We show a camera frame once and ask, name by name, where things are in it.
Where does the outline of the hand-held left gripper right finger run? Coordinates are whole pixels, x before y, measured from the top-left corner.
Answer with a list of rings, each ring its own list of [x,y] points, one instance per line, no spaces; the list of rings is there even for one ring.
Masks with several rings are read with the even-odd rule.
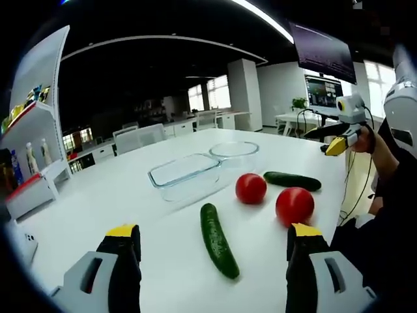
[[[322,233],[292,223],[287,232],[286,312],[367,312],[377,296],[362,273]]]

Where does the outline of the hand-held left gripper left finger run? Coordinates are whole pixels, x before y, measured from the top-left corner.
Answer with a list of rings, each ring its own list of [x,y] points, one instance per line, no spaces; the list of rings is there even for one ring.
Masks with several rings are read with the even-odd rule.
[[[140,261],[139,226],[113,228],[69,268],[51,298],[64,312],[140,312]]]

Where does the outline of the person's right hand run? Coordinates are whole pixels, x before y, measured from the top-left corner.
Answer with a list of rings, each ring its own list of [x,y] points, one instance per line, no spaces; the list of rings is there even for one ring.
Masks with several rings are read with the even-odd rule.
[[[352,150],[357,153],[368,153],[372,155],[376,146],[375,133],[369,125],[362,126],[358,140],[352,145]]]

